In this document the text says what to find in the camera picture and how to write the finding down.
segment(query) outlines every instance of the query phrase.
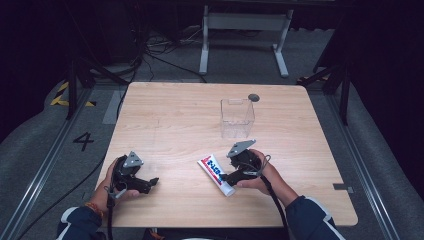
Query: white desk frame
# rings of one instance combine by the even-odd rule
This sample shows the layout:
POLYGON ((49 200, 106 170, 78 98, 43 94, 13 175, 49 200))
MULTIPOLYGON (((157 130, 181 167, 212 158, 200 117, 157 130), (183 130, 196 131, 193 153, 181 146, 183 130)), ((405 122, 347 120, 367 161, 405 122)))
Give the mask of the white desk frame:
POLYGON ((281 32, 278 44, 273 44, 273 51, 281 77, 288 77, 289 73, 281 51, 290 27, 292 15, 293 10, 288 10, 287 14, 281 15, 209 13, 209 7, 205 6, 203 14, 203 46, 199 73, 204 75, 208 69, 209 29, 243 29, 281 32))

